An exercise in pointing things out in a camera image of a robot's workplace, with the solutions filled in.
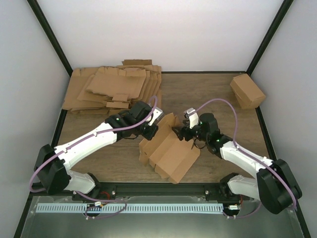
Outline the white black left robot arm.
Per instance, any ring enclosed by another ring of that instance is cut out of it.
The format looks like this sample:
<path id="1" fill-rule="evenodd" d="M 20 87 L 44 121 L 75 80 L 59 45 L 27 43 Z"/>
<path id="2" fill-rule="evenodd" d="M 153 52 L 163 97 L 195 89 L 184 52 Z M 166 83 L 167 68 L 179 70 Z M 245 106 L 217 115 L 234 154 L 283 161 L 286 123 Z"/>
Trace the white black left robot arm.
<path id="1" fill-rule="evenodd" d="M 131 135 L 151 140 L 158 131 L 156 120 L 163 112 L 156 105 L 137 102 L 129 110 L 111 115 L 94 130 L 66 144 L 40 150 L 32 177 L 38 178 L 45 191 L 55 195 L 64 190 L 82 193 L 90 200 L 101 194 L 101 184 L 92 173 L 82 174 L 72 168 L 95 151 Z"/>

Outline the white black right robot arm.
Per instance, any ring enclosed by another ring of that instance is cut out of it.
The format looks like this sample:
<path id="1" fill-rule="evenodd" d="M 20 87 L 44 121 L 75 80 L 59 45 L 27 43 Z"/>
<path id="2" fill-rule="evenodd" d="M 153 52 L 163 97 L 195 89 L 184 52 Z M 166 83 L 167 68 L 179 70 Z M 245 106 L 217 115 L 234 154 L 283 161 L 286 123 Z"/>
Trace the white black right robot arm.
<path id="1" fill-rule="evenodd" d="M 211 154 L 229 161 L 248 174 L 250 178 L 232 173 L 221 180 L 220 194 L 230 200 L 236 195 L 256 199 L 271 213 L 278 214 L 296 205 L 302 191 L 288 164 L 259 156 L 221 133 L 212 113 L 192 115 L 183 125 L 172 127 L 179 140 L 202 141 Z"/>

